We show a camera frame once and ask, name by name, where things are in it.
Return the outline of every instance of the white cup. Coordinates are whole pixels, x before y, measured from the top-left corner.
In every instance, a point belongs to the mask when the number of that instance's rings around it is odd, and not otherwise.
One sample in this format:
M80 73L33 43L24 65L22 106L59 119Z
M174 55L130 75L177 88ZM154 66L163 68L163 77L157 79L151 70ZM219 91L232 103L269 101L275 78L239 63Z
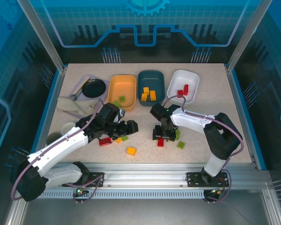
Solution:
M62 135L65 135L67 132L69 132L73 127L75 127L75 123L73 122L69 122L69 123L66 123L62 129L61 129L61 134Z

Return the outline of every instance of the dark teal bowl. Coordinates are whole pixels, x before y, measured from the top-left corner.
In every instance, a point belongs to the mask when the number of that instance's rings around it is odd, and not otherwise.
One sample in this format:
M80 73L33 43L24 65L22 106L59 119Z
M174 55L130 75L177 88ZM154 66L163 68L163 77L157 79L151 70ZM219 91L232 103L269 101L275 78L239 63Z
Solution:
M146 102L141 101L141 95L144 93L144 87L154 90L156 101L150 101L150 96ZM162 103L165 98L164 75L157 70L144 70L137 76L137 98L143 106L154 106L156 103Z

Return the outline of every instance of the red block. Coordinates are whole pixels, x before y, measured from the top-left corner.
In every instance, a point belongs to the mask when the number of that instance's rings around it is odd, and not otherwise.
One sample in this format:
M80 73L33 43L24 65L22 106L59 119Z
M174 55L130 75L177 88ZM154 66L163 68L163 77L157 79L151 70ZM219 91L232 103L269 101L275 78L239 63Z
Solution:
M177 95L180 95L180 96L178 96L178 98L182 98L182 96L183 96L183 91L182 91L182 90L177 91Z
M188 95L188 84L184 85L183 94Z
M158 141L157 141L157 146L158 147L163 147L163 142L164 142L164 140L161 137L159 137Z
M100 146L105 146L105 145L108 145L108 144L111 144L111 138L110 137L106 137L104 139L99 139L99 145Z

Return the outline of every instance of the table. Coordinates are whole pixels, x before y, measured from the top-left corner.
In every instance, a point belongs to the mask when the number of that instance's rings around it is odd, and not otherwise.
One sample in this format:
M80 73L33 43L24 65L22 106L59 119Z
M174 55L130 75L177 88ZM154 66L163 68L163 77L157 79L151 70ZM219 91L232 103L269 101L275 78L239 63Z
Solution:
M182 64L182 63L138 63L138 64L69 64L62 84L60 96L68 96L80 79L87 74L110 80L119 74L137 77L142 70L159 70L163 72L166 90L174 72L184 69L196 73L200 83L195 100L186 107L187 110L201 114L217 115L226 113L242 137L241 127L235 102L231 93L223 64ZM151 107L141 106L136 102L135 108L127 112L124 120L135 120L139 132L130 135L129 140L100 147L98 140L72 152L61 162L81 161L83 163L206 163L211 151L203 134L180 127L180 140L186 145L183 150L176 147L178 142L165 142L164 147L157 147L152 141L152 130L158 121L149 113ZM60 132L67 122L76 122L78 118L59 109L55 109L49 134ZM128 147L137 149L136 155L126 154ZM231 159L233 163L251 163L251 157L244 139L244 151Z

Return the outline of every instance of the cloth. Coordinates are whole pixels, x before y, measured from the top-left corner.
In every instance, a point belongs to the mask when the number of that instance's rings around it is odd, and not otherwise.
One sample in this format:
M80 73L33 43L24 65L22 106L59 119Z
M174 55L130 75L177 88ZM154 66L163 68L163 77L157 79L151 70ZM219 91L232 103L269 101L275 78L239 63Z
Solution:
M98 99L89 101L73 101L67 97L58 97L57 108L67 113L89 116L94 113Z

